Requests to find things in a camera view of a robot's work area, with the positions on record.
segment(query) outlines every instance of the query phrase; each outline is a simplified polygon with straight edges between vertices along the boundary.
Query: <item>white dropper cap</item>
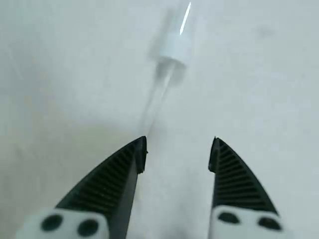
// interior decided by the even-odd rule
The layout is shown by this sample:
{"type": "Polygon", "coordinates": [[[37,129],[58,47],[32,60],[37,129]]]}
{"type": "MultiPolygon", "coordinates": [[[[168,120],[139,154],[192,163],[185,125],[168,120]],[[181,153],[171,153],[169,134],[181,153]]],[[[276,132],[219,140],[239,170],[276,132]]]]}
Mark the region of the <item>white dropper cap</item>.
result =
{"type": "Polygon", "coordinates": [[[169,27],[159,56],[185,66],[190,63],[196,14],[193,1],[183,0],[169,27]]]}

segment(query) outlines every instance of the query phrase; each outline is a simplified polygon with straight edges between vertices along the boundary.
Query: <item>white tabletop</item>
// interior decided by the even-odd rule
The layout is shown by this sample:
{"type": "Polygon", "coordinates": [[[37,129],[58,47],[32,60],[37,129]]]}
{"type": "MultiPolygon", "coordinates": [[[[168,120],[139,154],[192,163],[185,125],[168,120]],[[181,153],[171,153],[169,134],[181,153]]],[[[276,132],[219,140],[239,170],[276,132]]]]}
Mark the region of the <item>white tabletop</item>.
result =
{"type": "MultiPolygon", "coordinates": [[[[177,2],[0,2],[1,238],[139,136],[152,47],[177,2]]],[[[128,238],[207,237],[214,136],[296,238],[318,237],[319,1],[197,3],[193,61],[149,134],[128,238]]]]}

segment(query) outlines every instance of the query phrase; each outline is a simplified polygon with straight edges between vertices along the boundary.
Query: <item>white surface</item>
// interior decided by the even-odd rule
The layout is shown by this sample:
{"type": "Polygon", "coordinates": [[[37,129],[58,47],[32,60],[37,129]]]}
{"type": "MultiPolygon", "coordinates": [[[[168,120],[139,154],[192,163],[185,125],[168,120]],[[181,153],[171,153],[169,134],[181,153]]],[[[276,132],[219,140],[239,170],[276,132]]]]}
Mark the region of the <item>white surface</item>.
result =
{"type": "Polygon", "coordinates": [[[292,239],[291,231],[276,214],[254,211],[230,206],[214,208],[211,214],[209,239],[292,239]],[[221,213],[232,213],[239,220],[238,224],[227,223],[218,219],[221,213]],[[281,230],[273,230],[258,225],[261,218],[275,220],[281,230]]]}
{"type": "Polygon", "coordinates": [[[93,235],[85,238],[109,239],[109,227],[103,215],[56,208],[42,210],[29,216],[16,232],[15,239],[83,239],[84,237],[78,233],[78,228],[86,220],[94,220],[98,228],[93,235]],[[58,228],[45,232],[41,229],[41,225],[47,217],[52,215],[60,215],[62,223],[58,228]]]}
{"type": "MultiPolygon", "coordinates": [[[[150,49],[173,4],[0,2],[2,238],[138,136],[150,49]]],[[[215,135],[297,238],[318,237],[318,9],[317,0],[202,1],[193,63],[148,138],[128,238],[207,237],[215,135]]]]}

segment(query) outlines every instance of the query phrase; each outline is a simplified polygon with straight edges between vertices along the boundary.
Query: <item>ribbed grip pad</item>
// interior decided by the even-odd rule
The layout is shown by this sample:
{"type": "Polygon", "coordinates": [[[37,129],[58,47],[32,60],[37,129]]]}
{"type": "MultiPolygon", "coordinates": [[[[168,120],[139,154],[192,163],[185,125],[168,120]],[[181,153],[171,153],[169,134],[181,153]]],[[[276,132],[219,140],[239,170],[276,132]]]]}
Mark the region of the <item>ribbed grip pad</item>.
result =
{"type": "Polygon", "coordinates": [[[252,171],[219,138],[214,139],[208,168],[216,174],[213,207],[227,205],[278,214],[252,171]]]}
{"type": "Polygon", "coordinates": [[[85,176],[56,206],[103,214],[110,238],[125,238],[137,175],[146,161],[146,137],[127,144],[85,176]]]}

